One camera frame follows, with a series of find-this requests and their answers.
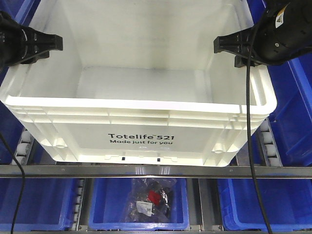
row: black wire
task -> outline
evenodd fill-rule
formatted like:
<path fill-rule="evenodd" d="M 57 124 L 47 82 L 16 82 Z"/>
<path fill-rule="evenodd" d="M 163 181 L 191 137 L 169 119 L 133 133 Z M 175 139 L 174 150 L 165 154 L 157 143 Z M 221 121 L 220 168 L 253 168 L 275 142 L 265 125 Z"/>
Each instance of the black wire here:
<path fill-rule="evenodd" d="M 253 178 L 253 184 L 254 188 L 257 194 L 259 206 L 261 209 L 261 213 L 265 222 L 265 225 L 268 229 L 269 234 L 273 234 L 270 222 L 268 219 L 268 216 L 266 214 L 263 201 L 262 201 L 262 196 L 260 193 L 260 188 L 258 185 L 258 181 L 255 175 L 255 170 L 254 170 L 254 155 L 253 155 L 253 146 L 252 146 L 252 134 L 251 134 L 251 123 L 250 123 L 250 66 L 251 66 L 251 58 L 252 58 L 252 52 L 253 52 L 253 47 L 254 47 L 254 40 L 255 36 L 259 30 L 260 24 L 263 21 L 265 14 L 262 14 L 261 19 L 259 22 L 256 24 L 255 28 L 253 29 L 252 32 L 252 38 L 250 40 L 250 47 L 249 47 L 249 54 L 248 54 L 248 60 L 247 60 L 247 72 L 246 72 L 246 108 L 247 108 L 247 139 L 248 139 L 248 154 L 249 154 L 249 164 L 250 164 L 250 169 L 252 173 L 252 178 Z"/>
<path fill-rule="evenodd" d="M 15 161 L 15 163 L 19 167 L 20 172 L 21 172 L 21 177 L 22 177 L 21 188 L 20 188 L 20 192 L 19 192 L 19 199 L 18 199 L 18 202 L 16 204 L 16 208 L 15 208 L 15 212 L 14 212 L 14 216 L 13 216 L 13 220 L 12 220 L 12 226 L 11 226 L 11 234 L 13 234 L 16 218 L 18 216 L 18 211 L 19 211 L 19 207 L 20 207 L 20 201 L 21 201 L 21 198 L 23 196 L 23 191 L 24 191 L 25 182 L 26 182 L 26 176 L 25 176 L 24 169 L 22 168 L 21 164 L 18 162 L 18 160 L 14 156 L 13 151 L 11 150 L 9 144 L 6 142 L 6 140 L 3 137 L 2 133 L 0 133 L 0 139 L 3 142 L 4 146 L 6 147 L 7 151 L 10 153 L 12 159 Z"/>

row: blue storage bin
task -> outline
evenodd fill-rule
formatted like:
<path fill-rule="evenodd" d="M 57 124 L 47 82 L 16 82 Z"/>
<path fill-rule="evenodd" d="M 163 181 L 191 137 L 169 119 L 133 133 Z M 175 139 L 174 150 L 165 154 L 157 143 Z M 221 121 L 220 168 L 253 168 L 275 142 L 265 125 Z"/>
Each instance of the blue storage bin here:
<path fill-rule="evenodd" d="M 173 187 L 170 223 L 121 223 L 131 178 L 101 178 L 94 183 L 89 226 L 95 230 L 154 231 L 183 230 L 189 226 L 186 180 L 177 179 Z"/>
<path fill-rule="evenodd" d="M 312 228 L 310 180 L 259 179 L 258 182 L 273 231 Z M 218 189 L 225 229 L 266 231 L 252 179 L 219 179 Z"/>
<path fill-rule="evenodd" d="M 9 231 L 20 194 L 21 179 L 0 179 L 0 231 Z M 77 179 L 26 179 L 15 231 L 57 231 L 74 218 Z"/>
<path fill-rule="evenodd" d="M 11 15 L 18 23 L 24 23 L 35 0 L 1 0 L 0 10 Z"/>
<path fill-rule="evenodd" d="M 248 0 L 254 21 L 264 10 L 262 0 Z M 278 136 L 277 147 L 285 166 L 312 164 L 312 55 L 268 67 L 277 99 L 269 119 Z"/>
<path fill-rule="evenodd" d="M 39 0 L 1 0 L 0 11 L 11 15 L 18 23 L 28 25 Z M 0 84 L 6 74 L 7 68 L 0 73 Z M 0 132 L 14 151 L 17 147 L 23 126 L 12 113 L 0 102 Z M 12 158 L 2 143 L 0 143 L 0 164 L 11 163 Z"/>
<path fill-rule="evenodd" d="M 18 144 L 23 126 L 12 113 L 0 102 L 0 132 L 14 151 Z M 0 164 L 9 164 L 12 157 L 0 142 Z"/>

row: gray metal bar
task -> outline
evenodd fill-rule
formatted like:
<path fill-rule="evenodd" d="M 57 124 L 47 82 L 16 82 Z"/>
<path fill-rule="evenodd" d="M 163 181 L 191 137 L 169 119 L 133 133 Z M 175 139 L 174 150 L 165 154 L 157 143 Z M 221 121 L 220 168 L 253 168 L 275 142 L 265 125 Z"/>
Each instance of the gray metal bar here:
<path fill-rule="evenodd" d="M 151 165 L 64 166 L 26 165 L 27 177 L 183 177 L 183 178 L 251 178 L 248 166 L 193 167 Z M 312 178 L 309 167 L 262 167 L 255 168 L 258 178 Z M 15 165 L 0 165 L 0 177 L 20 177 Z"/>
<path fill-rule="evenodd" d="M 215 224 L 212 192 L 208 183 L 207 179 L 198 180 L 203 231 L 212 231 Z"/>

